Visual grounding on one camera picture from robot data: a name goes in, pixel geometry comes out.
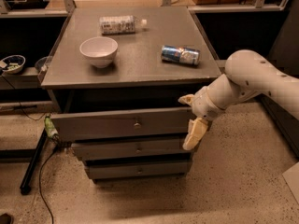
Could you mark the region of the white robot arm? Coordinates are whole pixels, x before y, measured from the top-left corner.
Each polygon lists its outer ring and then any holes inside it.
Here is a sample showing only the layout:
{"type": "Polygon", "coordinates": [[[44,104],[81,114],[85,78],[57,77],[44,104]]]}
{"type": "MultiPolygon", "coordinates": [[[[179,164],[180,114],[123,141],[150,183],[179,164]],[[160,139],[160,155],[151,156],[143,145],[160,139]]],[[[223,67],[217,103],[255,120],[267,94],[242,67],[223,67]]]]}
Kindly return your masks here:
{"type": "Polygon", "coordinates": [[[194,149],[205,135],[208,123],[239,104],[263,94],[299,119],[299,78],[279,71],[259,53],[242,49],[225,62],[224,73],[194,94],[178,101],[189,105],[195,119],[188,124],[182,147],[194,149]]]}

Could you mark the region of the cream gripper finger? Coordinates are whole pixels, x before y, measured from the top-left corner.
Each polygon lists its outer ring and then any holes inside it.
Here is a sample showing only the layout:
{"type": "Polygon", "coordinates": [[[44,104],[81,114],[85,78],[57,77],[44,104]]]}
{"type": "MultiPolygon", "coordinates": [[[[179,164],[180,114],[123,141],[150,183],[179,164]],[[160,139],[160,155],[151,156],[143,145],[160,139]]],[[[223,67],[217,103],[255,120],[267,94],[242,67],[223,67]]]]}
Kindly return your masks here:
{"type": "Polygon", "coordinates": [[[203,138],[208,128],[208,123],[202,118],[190,119],[188,134],[185,137],[182,147],[185,150],[192,150],[203,138]]]}
{"type": "Polygon", "coordinates": [[[193,98],[194,98],[193,94],[187,94],[179,97],[178,101],[183,105],[192,105],[193,98]]]}

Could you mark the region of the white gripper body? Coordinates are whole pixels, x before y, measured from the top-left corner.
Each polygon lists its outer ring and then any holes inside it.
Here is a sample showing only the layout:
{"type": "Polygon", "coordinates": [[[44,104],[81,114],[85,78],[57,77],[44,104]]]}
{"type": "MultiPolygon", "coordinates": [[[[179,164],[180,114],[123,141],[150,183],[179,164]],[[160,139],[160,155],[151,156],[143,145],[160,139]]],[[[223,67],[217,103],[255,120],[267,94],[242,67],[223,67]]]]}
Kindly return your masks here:
{"type": "Polygon", "coordinates": [[[213,121],[224,113],[208,96],[207,86],[199,90],[192,98],[192,112],[197,118],[213,121]]]}

